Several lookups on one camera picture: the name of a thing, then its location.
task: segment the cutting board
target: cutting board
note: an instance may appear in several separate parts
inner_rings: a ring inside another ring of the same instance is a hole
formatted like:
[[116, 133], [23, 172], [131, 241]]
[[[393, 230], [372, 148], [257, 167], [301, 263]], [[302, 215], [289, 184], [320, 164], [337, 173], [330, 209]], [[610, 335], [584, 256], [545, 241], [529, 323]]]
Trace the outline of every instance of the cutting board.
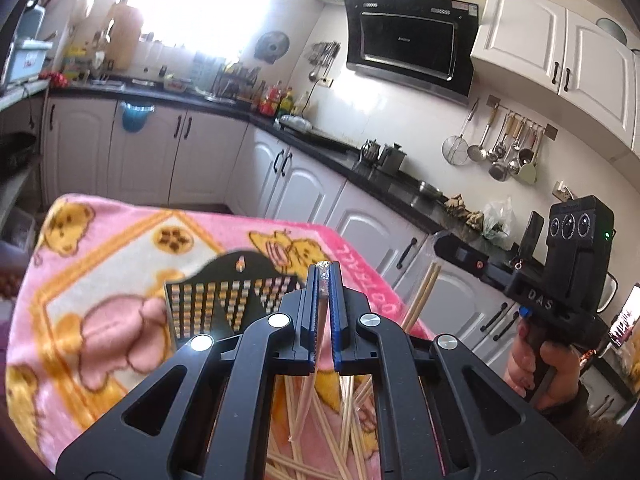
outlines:
[[136, 52], [145, 20], [139, 9], [127, 4], [113, 4], [107, 15], [107, 22], [111, 20], [111, 41], [105, 51], [105, 59], [107, 62], [113, 60], [114, 70], [127, 70]]

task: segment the black basket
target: black basket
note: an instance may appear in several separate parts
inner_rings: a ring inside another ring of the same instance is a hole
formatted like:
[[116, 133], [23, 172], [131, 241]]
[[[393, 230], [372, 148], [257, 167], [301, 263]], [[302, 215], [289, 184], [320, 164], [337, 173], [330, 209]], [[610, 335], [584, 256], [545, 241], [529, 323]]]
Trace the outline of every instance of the black basket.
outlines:
[[260, 253], [222, 254], [196, 275], [164, 284], [175, 347], [202, 333], [215, 340], [242, 333], [297, 288], [297, 276], [279, 273]]
[[37, 137], [18, 132], [0, 135], [0, 177], [7, 178], [30, 160]]

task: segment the camera lens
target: camera lens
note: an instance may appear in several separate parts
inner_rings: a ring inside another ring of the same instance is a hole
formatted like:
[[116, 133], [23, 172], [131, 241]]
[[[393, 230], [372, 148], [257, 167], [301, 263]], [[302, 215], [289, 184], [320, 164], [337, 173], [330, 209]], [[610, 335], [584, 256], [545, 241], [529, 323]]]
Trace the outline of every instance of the camera lens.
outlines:
[[551, 235], [555, 237], [558, 235], [559, 230], [560, 230], [560, 221], [558, 220], [558, 218], [554, 218], [551, 221], [551, 227], [549, 228], [549, 232], [551, 232]]
[[587, 213], [582, 213], [580, 220], [578, 220], [578, 234], [581, 238], [584, 238], [589, 234], [590, 225], [591, 221], [589, 220], [589, 215], [587, 215]]
[[562, 238], [568, 240], [573, 236], [575, 229], [575, 218], [573, 215], [566, 215], [562, 219]]

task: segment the bright window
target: bright window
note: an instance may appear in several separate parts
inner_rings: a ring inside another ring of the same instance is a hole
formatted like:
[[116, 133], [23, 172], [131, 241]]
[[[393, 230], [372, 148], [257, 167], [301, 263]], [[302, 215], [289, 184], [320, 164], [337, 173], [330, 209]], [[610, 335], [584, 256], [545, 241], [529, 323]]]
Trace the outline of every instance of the bright window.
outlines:
[[145, 18], [143, 34], [165, 45], [184, 45], [232, 58], [260, 26], [269, 0], [128, 0]]

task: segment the phone screen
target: phone screen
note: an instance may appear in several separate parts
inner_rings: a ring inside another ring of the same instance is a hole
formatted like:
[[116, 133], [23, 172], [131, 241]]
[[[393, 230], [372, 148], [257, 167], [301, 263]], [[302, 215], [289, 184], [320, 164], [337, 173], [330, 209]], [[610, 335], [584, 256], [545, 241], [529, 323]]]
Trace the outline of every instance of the phone screen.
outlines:
[[629, 339], [634, 326], [640, 319], [640, 283], [636, 283], [626, 298], [625, 306], [609, 329], [611, 342], [620, 348]]

